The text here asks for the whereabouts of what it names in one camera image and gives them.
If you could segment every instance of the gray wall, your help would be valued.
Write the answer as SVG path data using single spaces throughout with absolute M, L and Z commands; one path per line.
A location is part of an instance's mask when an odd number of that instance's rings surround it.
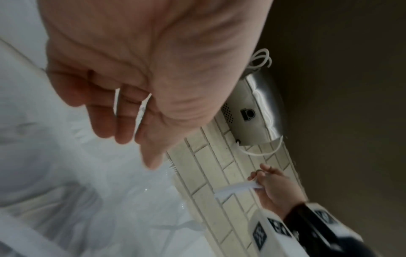
M 258 43 L 311 200 L 406 254 L 406 1 L 275 0 Z

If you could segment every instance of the white brick wall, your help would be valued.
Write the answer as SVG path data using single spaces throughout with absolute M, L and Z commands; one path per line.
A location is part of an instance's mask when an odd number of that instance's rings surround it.
M 275 143 L 262 144 L 250 147 L 249 151 L 271 152 L 276 146 Z M 167 158 L 178 171 L 174 185 L 193 218 L 206 225 L 204 235 L 217 257 L 257 257 L 247 225 L 260 205 L 253 191 L 219 201 L 214 198 L 213 188 L 246 180 L 260 163 L 279 168 L 299 180 L 285 147 L 265 157 L 241 153 L 220 112 L 212 122 L 171 149 Z

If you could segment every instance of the speaker grille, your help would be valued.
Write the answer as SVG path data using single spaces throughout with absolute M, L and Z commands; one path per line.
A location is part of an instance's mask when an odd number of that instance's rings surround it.
M 233 121 L 234 121 L 234 118 L 233 118 L 233 115 L 231 114 L 231 112 L 230 112 L 230 108 L 228 107 L 228 105 L 227 105 L 227 103 L 225 103 L 222 107 L 221 107 L 221 112 L 223 112 L 223 115 L 224 115 L 224 117 L 225 117 L 225 120 L 228 122 L 228 123 L 233 123 Z

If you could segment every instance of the hand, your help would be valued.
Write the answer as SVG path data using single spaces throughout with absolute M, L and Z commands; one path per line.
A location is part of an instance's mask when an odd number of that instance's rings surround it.
M 257 178 L 257 182 L 264 187 L 264 189 L 255 189 L 264 209 L 284 219 L 293 207 L 307 201 L 299 185 L 280 170 L 265 164 L 261 164 L 260 168 L 262 170 L 251 172 L 248 180 Z
M 47 73 L 102 138 L 135 140 L 146 166 L 220 109 L 248 63 L 272 0 L 39 0 Z M 120 89 L 117 112 L 114 94 Z

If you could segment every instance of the palm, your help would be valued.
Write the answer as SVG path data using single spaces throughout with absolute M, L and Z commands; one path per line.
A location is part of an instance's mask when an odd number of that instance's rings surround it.
M 136 135 L 152 168 L 225 101 L 271 1 L 202 2 L 39 1 L 51 83 L 67 104 L 87 106 L 98 136 L 128 143 L 141 101 L 152 94 Z

